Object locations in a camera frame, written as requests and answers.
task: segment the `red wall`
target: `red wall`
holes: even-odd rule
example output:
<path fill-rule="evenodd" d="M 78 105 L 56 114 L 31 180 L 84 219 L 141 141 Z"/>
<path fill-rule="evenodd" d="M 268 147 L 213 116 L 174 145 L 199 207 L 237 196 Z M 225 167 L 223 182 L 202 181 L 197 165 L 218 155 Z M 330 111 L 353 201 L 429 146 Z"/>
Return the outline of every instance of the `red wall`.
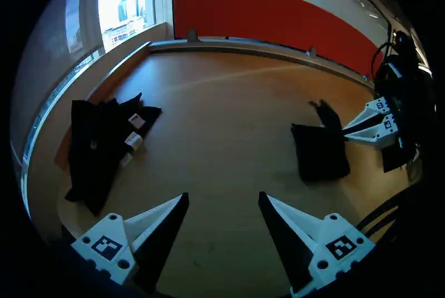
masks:
<path fill-rule="evenodd" d="M 369 75 L 377 47 L 335 15 L 302 0 L 174 0 L 175 35 L 232 36 L 317 48 L 317 54 Z M 383 59 L 380 53 L 374 70 Z"/>

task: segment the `building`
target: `building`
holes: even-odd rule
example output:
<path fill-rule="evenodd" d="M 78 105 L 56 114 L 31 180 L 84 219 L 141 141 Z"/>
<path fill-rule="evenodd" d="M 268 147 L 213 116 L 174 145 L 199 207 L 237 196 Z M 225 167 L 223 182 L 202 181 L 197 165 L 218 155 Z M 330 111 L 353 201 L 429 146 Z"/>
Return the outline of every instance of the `building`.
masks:
<path fill-rule="evenodd" d="M 119 0 L 119 4 L 117 5 L 117 14 L 119 16 L 119 22 L 122 22 L 122 21 L 125 21 L 128 19 L 127 0 Z"/>
<path fill-rule="evenodd" d="M 140 17 L 139 0 L 136 0 L 136 17 Z"/>

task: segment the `folded black cloth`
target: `folded black cloth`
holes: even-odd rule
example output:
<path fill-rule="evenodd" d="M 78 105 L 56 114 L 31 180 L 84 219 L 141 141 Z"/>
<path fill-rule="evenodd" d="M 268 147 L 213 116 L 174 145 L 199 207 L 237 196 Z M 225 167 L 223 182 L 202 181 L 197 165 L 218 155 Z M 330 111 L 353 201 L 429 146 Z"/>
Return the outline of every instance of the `folded black cloth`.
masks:
<path fill-rule="evenodd" d="M 71 189 L 65 199 L 84 201 L 95 216 L 105 204 L 121 159 L 132 150 L 125 139 L 132 132 L 143 137 L 161 113 L 160 108 L 141 107 L 141 95 L 121 104 L 116 99 L 98 105 L 72 102 Z M 138 130 L 128 121 L 135 113 L 145 121 Z"/>
<path fill-rule="evenodd" d="M 329 128 L 295 124 L 292 124 L 291 132 L 301 180 L 335 180 L 350 173 L 341 133 Z"/>

